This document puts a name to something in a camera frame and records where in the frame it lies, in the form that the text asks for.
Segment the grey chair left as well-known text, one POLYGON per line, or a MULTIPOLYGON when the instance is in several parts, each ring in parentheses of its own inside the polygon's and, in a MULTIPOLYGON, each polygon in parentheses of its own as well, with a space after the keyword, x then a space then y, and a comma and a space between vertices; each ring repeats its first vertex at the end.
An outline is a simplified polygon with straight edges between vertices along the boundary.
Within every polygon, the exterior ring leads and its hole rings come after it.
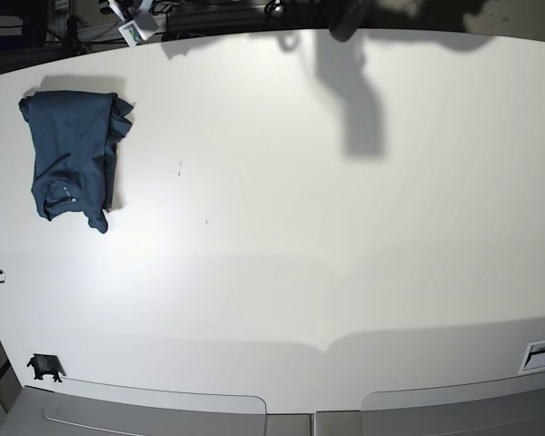
POLYGON ((308 414, 183 411, 25 387, 0 435, 310 435, 308 414))

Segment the black clamp bracket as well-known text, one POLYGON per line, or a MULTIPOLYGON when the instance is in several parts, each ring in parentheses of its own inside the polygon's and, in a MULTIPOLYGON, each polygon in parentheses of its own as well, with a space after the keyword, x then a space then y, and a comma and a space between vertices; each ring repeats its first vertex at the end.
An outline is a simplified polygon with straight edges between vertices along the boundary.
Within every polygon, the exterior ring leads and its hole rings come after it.
POLYGON ((34 379, 38 381, 42 381, 45 376, 52 376, 54 382, 61 382, 61 377, 66 375, 56 355, 35 353, 26 366, 33 369, 34 379))

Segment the blue T-shirt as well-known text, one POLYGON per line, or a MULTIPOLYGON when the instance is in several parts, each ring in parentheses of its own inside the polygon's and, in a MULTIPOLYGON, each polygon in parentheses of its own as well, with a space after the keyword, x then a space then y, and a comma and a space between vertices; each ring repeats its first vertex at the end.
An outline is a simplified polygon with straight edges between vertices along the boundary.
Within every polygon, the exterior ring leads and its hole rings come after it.
POLYGON ((31 193, 40 217, 83 213, 107 232, 117 145, 132 128, 133 109, 116 93, 43 91, 19 101, 35 150, 31 193))

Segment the grey chair right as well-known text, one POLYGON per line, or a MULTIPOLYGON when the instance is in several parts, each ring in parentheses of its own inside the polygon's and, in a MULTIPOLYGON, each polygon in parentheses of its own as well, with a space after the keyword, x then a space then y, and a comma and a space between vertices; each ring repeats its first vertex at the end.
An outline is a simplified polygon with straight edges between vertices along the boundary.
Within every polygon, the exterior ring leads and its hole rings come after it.
POLYGON ((318 411, 315 435, 545 435, 545 372, 375 391, 359 411, 318 411))

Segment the grey chair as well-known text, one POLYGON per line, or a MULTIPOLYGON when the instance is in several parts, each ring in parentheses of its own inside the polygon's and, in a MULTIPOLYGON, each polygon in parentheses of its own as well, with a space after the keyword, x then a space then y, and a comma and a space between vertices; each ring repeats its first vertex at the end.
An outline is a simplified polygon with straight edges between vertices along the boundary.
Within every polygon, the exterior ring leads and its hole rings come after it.
POLYGON ((318 411, 315 435, 545 435, 545 372, 375 391, 359 411, 318 411))
POLYGON ((0 435, 310 435, 308 414, 183 411, 25 387, 0 435))

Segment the white label plate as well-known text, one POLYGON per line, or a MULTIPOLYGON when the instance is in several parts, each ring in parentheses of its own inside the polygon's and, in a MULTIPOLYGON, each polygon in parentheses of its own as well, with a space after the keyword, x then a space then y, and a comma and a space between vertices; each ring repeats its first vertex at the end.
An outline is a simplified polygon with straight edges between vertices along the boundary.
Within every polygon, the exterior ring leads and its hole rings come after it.
POLYGON ((523 354, 519 374, 545 372, 545 340, 530 342, 523 354))

